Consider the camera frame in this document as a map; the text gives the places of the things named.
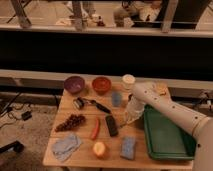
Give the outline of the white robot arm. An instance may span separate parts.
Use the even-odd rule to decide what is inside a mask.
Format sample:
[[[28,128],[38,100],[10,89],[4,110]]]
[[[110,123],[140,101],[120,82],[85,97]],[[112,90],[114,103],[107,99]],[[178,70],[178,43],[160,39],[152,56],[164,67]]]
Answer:
[[[126,113],[134,117],[143,113],[146,104],[152,106],[197,141],[192,171],[213,171],[213,117],[160,96],[156,88],[154,82],[134,84]]]

